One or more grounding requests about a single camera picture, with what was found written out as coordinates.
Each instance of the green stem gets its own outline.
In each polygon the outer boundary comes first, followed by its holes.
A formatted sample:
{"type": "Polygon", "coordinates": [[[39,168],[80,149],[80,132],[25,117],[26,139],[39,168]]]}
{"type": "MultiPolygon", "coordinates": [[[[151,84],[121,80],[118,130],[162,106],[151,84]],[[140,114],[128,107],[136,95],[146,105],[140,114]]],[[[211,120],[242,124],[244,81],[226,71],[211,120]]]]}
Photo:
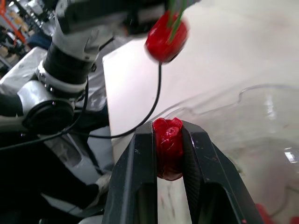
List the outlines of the green stem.
{"type": "Polygon", "coordinates": [[[169,0],[170,15],[169,15],[168,22],[167,22],[168,28],[172,27],[172,24],[173,24],[173,15],[175,14],[175,2],[176,2],[176,0],[169,0]]]}
{"type": "Polygon", "coordinates": [[[181,23],[181,18],[182,18],[184,10],[186,9],[186,6],[187,6],[187,1],[183,0],[183,6],[181,7],[181,9],[179,11],[178,18],[175,20],[174,25],[173,25],[173,29],[172,29],[171,37],[170,37],[170,42],[172,42],[172,40],[173,40],[177,30],[178,30],[178,27],[181,23]]]}

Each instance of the clear plastic container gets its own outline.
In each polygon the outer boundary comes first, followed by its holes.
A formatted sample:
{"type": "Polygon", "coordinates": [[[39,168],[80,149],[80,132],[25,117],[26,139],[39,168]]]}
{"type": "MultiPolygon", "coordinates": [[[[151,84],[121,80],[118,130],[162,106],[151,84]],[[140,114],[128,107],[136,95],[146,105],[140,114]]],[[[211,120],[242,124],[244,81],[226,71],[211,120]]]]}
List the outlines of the clear plastic container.
{"type": "Polygon", "coordinates": [[[299,217],[299,77],[286,72],[256,76],[159,115],[201,126],[276,224],[299,217]]]}

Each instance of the red flower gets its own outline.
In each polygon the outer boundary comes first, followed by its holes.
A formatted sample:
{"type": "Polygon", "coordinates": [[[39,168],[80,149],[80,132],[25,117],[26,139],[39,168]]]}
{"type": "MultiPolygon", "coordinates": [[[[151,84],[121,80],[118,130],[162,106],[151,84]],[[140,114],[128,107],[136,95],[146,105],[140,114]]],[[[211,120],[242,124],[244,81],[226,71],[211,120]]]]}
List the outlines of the red flower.
{"type": "Polygon", "coordinates": [[[177,118],[154,121],[156,136],[157,176],[161,179],[174,181],[182,177],[183,159],[183,122],[177,118]]]}
{"type": "MultiPolygon", "coordinates": [[[[178,14],[173,15],[173,23],[177,18],[178,14]]],[[[188,37],[186,23],[181,20],[173,40],[171,40],[172,26],[168,27],[169,19],[170,12],[166,11],[150,30],[148,39],[145,43],[145,47],[149,54],[161,63],[170,62],[175,58],[175,56],[182,50],[188,37]]]]}

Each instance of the black cable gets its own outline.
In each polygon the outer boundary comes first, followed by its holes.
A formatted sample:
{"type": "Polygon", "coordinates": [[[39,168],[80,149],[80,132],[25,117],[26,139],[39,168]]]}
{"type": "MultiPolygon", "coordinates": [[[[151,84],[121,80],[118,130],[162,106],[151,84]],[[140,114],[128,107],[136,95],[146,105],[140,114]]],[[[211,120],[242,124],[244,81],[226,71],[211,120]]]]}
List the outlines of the black cable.
{"type": "Polygon", "coordinates": [[[76,134],[76,135],[82,135],[82,136],[87,136],[87,137],[91,137],[91,138],[98,138],[98,139],[115,139],[115,138],[120,138],[123,136],[126,136],[128,134],[133,133],[138,127],[140,127],[141,125],[143,125],[152,115],[152,113],[154,112],[158,101],[159,101],[159,97],[160,97],[160,92],[161,92],[161,82],[162,82],[162,65],[159,64],[159,69],[158,69],[158,88],[157,88],[157,96],[155,99],[155,102],[151,108],[151,110],[149,111],[148,115],[146,115],[146,117],[135,127],[133,127],[132,129],[121,133],[121,134],[117,134],[117,135],[112,135],[112,136],[101,136],[101,135],[94,135],[94,134],[86,134],[86,133],[81,133],[81,132],[75,132],[75,131],[70,131],[69,133],[71,134],[76,134]]]}
{"type": "Polygon", "coordinates": [[[288,192],[288,190],[293,191],[296,194],[299,194],[299,190],[294,189],[294,188],[292,188],[290,186],[286,186],[285,187],[285,196],[284,196],[283,203],[282,203],[282,205],[275,212],[273,212],[272,214],[269,215],[271,218],[275,217],[276,215],[278,215],[279,213],[281,213],[287,207],[288,202],[289,202],[289,192],[288,192]]]}
{"type": "Polygon", "coordinates": [[[48,141],[48,140],[60,137],[64,134],[68,133],[79,122],[79,120],[83,116],[84,112],[86,111],[87,101],[88,101],[88,79],[87,79],[87,82],[86,82],[85,99],[84,99],[84,103],[83,103],[83,108],[82,108],[81,113],[79,114],[78,118],[75,120],[74,123],[72,123],[70,126],[65,128],[61,132],[59,132],[57,134],[54,134],[54,135],[51,135],[49,137],[40,138],[40,139],[36,139],[36,140],[32,140],[32,141],[27,141],[27,142],[23,142],[23,143],[20,143],[20,144],[15,144],[15,145],[12,145],[12,146],[1,147],[0,150],[7,150],[7,149],[18,148],[18,147],[24,147],[24,146],[28,146],[28,145],[31,145],[31,144],[36,144],[36,143],[40,143],[40,142],[43,142],[43,141],[48,141]]]}

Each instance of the white table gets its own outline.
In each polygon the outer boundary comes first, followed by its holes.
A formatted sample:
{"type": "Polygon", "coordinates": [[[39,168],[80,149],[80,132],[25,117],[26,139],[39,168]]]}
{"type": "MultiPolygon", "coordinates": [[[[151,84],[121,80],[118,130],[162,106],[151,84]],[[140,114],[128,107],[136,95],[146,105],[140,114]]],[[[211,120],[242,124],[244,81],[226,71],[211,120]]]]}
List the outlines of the white table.
{"type": "MultiPolygon", "coordinates": [[[[299,58],[298,11],[299,2],[293,0],[202,0],[187,9],[190,37],[179,56],[163,66],[153,116],[192,96],[209,92],[205,100],[253,76],[281,73],[299,58]]],[[[157,63],[144,51],[144,42],[131,41],[104,58],[111,134],[137,125],[154,102],[157,63]]],[[[288,70],[296,74],[299,65],[288,70]]],[[[115,144],[115,161],[129,139],[115,144]]],[[[190,223],[182,179],[158,180],[158,208],[164,211],[158,212],[160,223],[190,223]]]]}

